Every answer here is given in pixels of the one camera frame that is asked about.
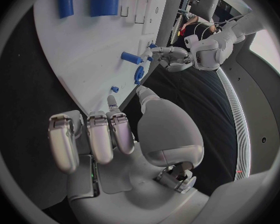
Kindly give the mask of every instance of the white board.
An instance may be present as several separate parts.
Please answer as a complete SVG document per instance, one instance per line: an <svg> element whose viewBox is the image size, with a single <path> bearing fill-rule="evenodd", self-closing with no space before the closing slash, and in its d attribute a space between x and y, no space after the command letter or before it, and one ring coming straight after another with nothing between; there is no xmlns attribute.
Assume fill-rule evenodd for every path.
<svg viewBox="0 0 280 224"><path fill-rule="evenodd" d="M166 0L158 2L162 12ZM114 95L120 105L136 87L138 65L122 60L121 53L137 55L147 46L140 40L148 37L142 34L143 24L127 23L121 17L121 0L117 16L90 17L90 0L73 0L73 6L74 15L60 19L57 0L34 4L39 41L55 75L80 109L86 115L107 112L108 95ZM156 40L159 25L160 21L149 40ZM140 65L147 74L150 62ZM112 92L112 86L119 92Z"/></svg>

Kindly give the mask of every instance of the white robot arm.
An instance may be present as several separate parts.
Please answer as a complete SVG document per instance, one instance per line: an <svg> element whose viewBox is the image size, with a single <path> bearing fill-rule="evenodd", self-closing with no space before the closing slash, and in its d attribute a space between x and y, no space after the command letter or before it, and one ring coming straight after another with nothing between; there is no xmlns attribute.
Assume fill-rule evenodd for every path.
<svg viewBox="0 0 280 224"><path fill-rule="evenodd" d="M193 66L198 70L212 71L231 55L233 44L245 39L245 35L263 30L253 13L248 13L238 21L227 21L222 32L200 40L197 35L185 37L188 53L179 47L156 47L151 52L158 55L161 66L169 72L182 71Z"/></svg>

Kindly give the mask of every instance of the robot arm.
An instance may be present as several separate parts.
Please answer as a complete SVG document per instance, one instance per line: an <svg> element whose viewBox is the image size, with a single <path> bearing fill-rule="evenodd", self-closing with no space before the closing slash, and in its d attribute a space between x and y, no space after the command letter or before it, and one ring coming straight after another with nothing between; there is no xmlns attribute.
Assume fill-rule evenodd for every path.
<svg viewBox="0 0 280 224"><path fill-rule="evenodd" d="M169 72L185 70L191 66L198 70L216 70L231 55L233 44L245 39L246 35L263 30L253 13L248 13L238 21L227 21L222 32L200 40L197 35L186 37L188 53L179 47L155 47L151 49L158 55L158 61Z"/></svg>

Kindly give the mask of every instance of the blue cylinder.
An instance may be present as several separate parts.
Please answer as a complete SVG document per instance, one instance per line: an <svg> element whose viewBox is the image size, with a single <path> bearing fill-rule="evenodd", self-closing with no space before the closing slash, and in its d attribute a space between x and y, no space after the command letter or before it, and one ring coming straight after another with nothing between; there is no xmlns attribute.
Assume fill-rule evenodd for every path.
<svg viewBox="0 0 280 224"><path fill-rule="evenodd" d="M135 63L137 65L139 65L141 62L143 62L143 60L140 56L135 56L135 55L130 54L128 52L123 52L121 58L123 60Z"/></svg>
<svg viewBox="0 0 280 224"><path fill-rule="evenodd" d="M90 0L90 16L117 15L119 0Z"/></svg>
<svg viewBox="0 0 280 224"><path fill-rule="evenodd" d="M58 0L60 18L68 17L74 14L73 0Z"/></svg>
<svg viewBox="0 0 280 224"><path fill-rule="evenodd" d="M116 86L112 86L111 90L114 91L115 93L117 93L119 91L119 88Z"/></svg>
<svg viewBox="0 0 280 224"><path fill-rule="evenodd" d="M157 47L155 44L153 44L153 43L151 43L150 45L149 45L149 48L150 49L152 49L152 48L155 48L155 47Z"/></svg>

